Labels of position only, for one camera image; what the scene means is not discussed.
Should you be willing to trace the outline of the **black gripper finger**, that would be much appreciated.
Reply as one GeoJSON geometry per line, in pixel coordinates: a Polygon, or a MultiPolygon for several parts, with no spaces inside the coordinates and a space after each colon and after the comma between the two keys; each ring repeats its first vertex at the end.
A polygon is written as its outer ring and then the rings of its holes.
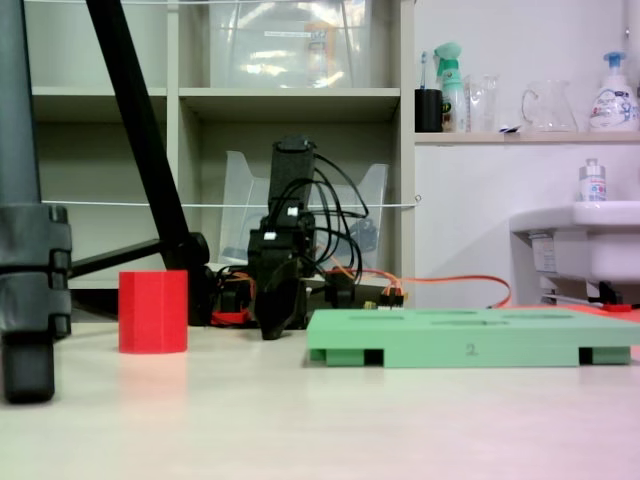
{"type": "Polygon", "coordinates": [[[303,328],[303,283],[297,259],[267,259],[256,270],[255,315],[263,340],[303,328]]]}

